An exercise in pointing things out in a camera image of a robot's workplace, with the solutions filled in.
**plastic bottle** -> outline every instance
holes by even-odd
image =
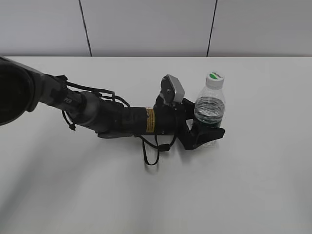
[[[211,72],[206,77],[206,85],[195,102],[194,115],[202,123],[211,127],[220,127],[225,110],[225,98],[222,87],[224,76]]]

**white table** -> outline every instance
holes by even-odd
[[[0,127],[0,233],[312,233],[312,58],[12,59],[142,107],[165,74],[194,101],[220,71],[226,133],[212,148],[178,142],[148,172],[139,139],[71,131],[39,104]]]

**yellow label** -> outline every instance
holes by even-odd
[[[153,133],[155,130],[155,112],[153,108],[146,108],[147,121],[146,121],[146,132]]]

